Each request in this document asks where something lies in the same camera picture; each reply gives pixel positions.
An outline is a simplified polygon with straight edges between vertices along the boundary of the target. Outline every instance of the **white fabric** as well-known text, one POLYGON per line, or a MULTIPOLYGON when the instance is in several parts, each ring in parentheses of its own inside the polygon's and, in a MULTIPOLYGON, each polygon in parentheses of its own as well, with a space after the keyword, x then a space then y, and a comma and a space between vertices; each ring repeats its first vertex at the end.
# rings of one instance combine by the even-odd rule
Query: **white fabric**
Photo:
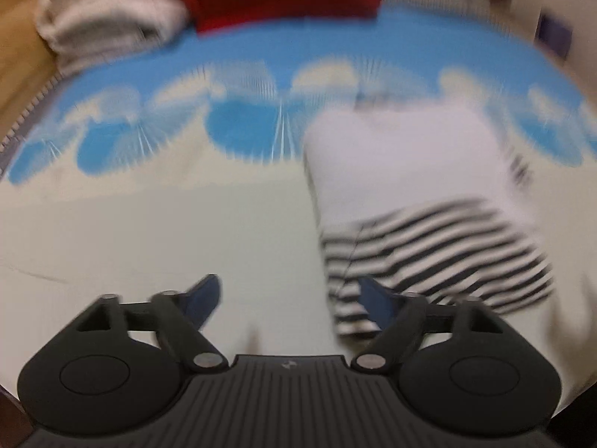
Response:
POLYGON ((180 0, 40 0, 37 29, 71 74, 168 42, 188 19, 180 0))
POLYGON ((329 108, 308 128, 304 150, 322 227, 456 197, 485 198, 514 224, 533 226, 491 124, 464 102, 329 108))

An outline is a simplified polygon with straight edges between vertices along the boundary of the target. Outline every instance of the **circular cap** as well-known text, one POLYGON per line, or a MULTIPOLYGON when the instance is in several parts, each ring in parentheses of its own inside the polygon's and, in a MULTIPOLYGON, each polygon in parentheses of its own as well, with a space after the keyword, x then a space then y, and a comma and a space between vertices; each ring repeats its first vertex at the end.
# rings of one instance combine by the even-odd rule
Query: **circular cap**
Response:
POLYGON ((363 354, 356 358, 356 363, 362 368, 377 369, 386 365, 386 360, 377 354, 363 354))
POLYGON ((481 396, 498 396, 518 385, 518 370, 492 357, 469 357, 450 368, 450 379, 463 391, 481 396))
POLYGON ((193 358, 193 362, 195 363, 195 365, 204 368, 217 367, 223 361, 224 359, 221 355, 213 354, 211 352, 204 352, 203 354, 195 355, 195 357, 193 358))
POLYGON ((109 355, 88 355, 66 364, 60 381, 77 394, 98 395, 115 391, 130 375, 128 365, 109 355))

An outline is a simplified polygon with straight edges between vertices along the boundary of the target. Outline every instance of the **ribbed black surface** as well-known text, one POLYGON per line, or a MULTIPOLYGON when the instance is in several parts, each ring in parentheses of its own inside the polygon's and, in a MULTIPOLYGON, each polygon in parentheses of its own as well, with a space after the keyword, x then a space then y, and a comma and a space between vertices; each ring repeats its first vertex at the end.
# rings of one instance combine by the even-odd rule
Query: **ribbed black surface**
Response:
POLYGON ((550 447, 539 432, 507 440, 446 433, 413 415, 388 380, 350 371, 341 357, 239 357, 195 377, 154 422, 101 439, 38 429, 25 448, 550 447))

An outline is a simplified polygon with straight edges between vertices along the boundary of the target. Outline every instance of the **black and white striped fabric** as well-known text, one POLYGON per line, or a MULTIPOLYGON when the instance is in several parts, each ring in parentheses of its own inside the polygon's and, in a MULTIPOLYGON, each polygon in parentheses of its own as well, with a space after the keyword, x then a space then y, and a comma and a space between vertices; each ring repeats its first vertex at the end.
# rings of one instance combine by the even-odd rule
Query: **black and white striped fabric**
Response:
POLYGON ((498 313, 551 292, 550 265, 537 240, 485 200, 437 202, 328 227, 321 231, 321 246, 342 336, 368 338, 379 331, 358 302, 357 280, 363 276, 437 304, 475 296, 498 313))

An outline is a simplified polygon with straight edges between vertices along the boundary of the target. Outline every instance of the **white folded towel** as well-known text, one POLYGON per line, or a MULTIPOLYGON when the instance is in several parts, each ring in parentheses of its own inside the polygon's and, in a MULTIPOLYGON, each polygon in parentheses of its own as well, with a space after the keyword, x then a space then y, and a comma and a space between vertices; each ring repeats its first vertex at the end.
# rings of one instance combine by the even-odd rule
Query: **white folded towel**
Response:
POLYGON ((37 29, 71 74, 164 44, 188 19, 180 0, 40 0, 37 29))

